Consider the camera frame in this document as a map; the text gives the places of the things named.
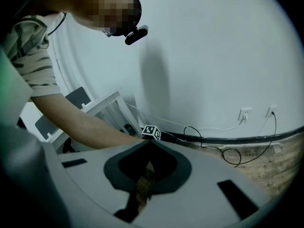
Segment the man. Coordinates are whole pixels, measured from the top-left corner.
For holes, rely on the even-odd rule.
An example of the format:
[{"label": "man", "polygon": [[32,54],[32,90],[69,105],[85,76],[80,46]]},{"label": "man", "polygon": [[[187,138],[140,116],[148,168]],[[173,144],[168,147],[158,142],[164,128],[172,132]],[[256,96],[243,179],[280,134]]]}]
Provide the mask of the man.
[{"label": "man", "polygon": [[48,56],[48,26],[60,12],[110,36],[137,24],[138,0],[33,0],[15,19],[2,46],[8,58],[33,89],[32,102],[57,127],[76,141],[105,148],[140,139],[83,113],[61,94]]}]

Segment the shirt sleeve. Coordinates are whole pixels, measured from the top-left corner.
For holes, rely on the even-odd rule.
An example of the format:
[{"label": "shirt sleeve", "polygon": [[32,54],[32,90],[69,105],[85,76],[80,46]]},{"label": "shirt sleeve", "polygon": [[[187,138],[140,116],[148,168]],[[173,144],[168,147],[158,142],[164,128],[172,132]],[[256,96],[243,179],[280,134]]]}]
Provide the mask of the shirt sleeve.
[{"label": "shirt sleeve", "polygon": [[31,17],[16,24],[5,37],[4,50],[14,67],[33,89],[31,97],[60,94],[47,51],[47,27],[35,19]]}]

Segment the black baseboard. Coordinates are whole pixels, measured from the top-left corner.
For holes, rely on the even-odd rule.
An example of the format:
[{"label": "black baseboard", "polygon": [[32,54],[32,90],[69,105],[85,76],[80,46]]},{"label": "black baseboard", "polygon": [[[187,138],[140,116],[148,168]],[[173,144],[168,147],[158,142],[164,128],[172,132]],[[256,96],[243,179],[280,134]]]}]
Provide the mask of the black baseboard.
[{"label": "black baseboard", "polygon": [[[136,134],[136,132],[133,130],[131,125],[126,125],[125,128],[132,134]],[[246,144],[246,143],[266,143],[270,141],[277,141],[281,139],[285,139],[288,137],[291,137],[297,133],[304,132],[304,126],[299,127],[295,130],[286,132],[286,133],[281,133],[276,136],[270,135],[270,136],[259,136],[259,137],[248,137],[248,138],[209,138],[209,137],[204,137],[203,138],[203,143],[212,143],[212,144]],[[186,140],[189,142],[200,142],[200,137],[199,136],[193,136],[193,135],[186,135],[186,139],[184,138],[183,134],[180,133],[171,133],[170,134],[174,135],[175,137]],[[174,143],[174,138],[170,136],[167,133],[161,133],[161,139],[164,141],[168,141],[171,143]]]}]

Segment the electrical socket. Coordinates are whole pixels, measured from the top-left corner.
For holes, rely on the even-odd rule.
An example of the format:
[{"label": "electrical socket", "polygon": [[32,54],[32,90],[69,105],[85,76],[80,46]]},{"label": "electrical socket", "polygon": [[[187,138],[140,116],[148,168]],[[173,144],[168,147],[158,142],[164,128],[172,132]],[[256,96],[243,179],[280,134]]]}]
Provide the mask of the electrical socket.
[{"label": "electrical socket", "polygon": [[268,112],[266,114],[266,118],[269,118],[272,116],[272,112],[276,113],[276,108],[277,108],[277,105],[271,105],[269,108],[268,108]]},{"label": "electrical socket", "polygon": [[242,121],[244,120],[244,117],[247,115],[247,117],[249,118],[249,114],[251,113],[252,111],[252,107],[246,107],[246,108],[242,108],[240,113],[239,113],[239,116],[238,116],[238,120],[239,121]]}]

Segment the wooden floor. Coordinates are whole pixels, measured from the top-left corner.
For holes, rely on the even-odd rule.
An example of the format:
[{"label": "wooden floor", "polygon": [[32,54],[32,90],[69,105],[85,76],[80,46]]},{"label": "wooden floor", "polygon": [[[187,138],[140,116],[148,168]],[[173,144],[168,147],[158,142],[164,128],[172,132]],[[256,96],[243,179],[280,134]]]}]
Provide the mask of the wooden floor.
[{"label": "wooden floor", "polygon": [[[204,148],[196,143],[186,143],[177,140],[177,144],[187,146],[197,151],[203,151],[221,158],[217,149]],[[242,155],[242,162],[257,157],[267,145],[256,146],[242,145],[221,146],[225,148],[237,148]],[[304,155],[304,133],[294,135],[290,138],[273,142],[265,153],[256,160],[236,167],[238,171],[258,183],[270,197],[274,198],[284,192],[296,175],[301,159]],[[232,163],[239,162],[239,155],[235,151],[225,152],[225,157]],[[146,173],[137,182],[137,200],[139,211],[145,207],[149,186],[154,181],[153,171],[148,168]]]}]

